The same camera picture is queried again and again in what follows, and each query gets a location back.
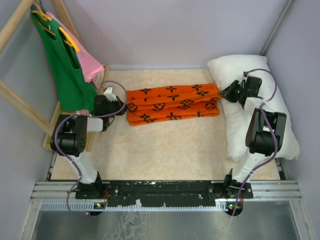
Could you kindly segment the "green tank top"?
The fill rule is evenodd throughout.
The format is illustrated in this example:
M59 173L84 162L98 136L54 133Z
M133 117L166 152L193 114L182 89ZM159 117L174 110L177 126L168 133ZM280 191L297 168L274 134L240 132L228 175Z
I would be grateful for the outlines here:
M54 19L44 21L38 13L30 13L30 18L42 40L62 110L93 111L98 92L92 83L85 82L76 51L64 42L65 36L59 31L61 25ZM44 30L39 23L49 27L55 35Z

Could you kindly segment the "yellow clothes hanger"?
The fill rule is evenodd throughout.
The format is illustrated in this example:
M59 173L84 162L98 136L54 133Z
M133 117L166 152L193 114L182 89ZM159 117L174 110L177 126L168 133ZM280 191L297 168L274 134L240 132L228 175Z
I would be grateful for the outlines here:
M48 16L46 13L44 13L43 9L41 8L41 5L34 1L31 5L31 13L38 13L40 15L40 17L46 21L46 22L51 22L52 18L50 16ZM51 29L49 27L44 27L41 23L39 23L41 25L41 27L46 30L47 32L51 33L53 36L55 36L55 33L51 31ZM80 48L77 45L77 43L74 41L74 39L66 32L66 30L63 27L59 27L58 30L64 35L65 40L64 42L73 47L74 50L78 53L80 52Z

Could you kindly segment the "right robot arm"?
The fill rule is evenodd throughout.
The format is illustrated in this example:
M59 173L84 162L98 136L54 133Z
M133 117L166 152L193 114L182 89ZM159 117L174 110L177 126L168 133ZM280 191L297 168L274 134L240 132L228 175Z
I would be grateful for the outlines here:
M264 110L268 100L258 96L261 85L261 78L247 76L242 81L234 80L219 93L228 102L238 102L252 114L245 136L244 157L225 176L223 192L229 198L247 192L251 175L272 161L282 148L287 115Z

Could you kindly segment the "white pillow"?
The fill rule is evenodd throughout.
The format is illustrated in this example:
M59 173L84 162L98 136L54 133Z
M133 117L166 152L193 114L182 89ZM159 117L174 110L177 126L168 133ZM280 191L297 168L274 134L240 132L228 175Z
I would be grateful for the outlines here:
M234 80L241 81L243 72L253 69L269 70L267 58L260 55L227 55L212 59L208 61L207 65L220 90L229 87ZM275 89L274 78L262 70L252 72L250 75L262 79L258 95L265 100L269 99ZM227 155L235 162L238 162L247 149L245 138L252 114L245 111L238 102L231 103L226 99L221 99L221 105L226 119ZM275 96L267 103L264 109L286 114L284 140L276 156L287 160L297 160L300 155L300 145L293 133L291 116L280 89L277 89Z

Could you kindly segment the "orange patterned pillowcase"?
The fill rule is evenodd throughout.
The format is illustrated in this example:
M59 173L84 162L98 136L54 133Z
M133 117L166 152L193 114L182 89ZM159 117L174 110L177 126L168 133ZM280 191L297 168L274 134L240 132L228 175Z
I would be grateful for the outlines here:
M131 126L219 115L219 89L214 83L169 85L127 92Z

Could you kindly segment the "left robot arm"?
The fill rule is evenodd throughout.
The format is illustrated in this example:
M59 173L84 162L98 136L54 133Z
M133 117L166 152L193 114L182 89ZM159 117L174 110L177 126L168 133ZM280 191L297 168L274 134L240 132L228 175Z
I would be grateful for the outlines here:
M64 157L75 171L78 180L71 191L77 199L98 199L105 192L99 172L93 167L88 153L88 132L105 132L110 126L110 118L122 116L129 105L118 96L98 95L93 100L90 115L61 114L50 140L50 147Z

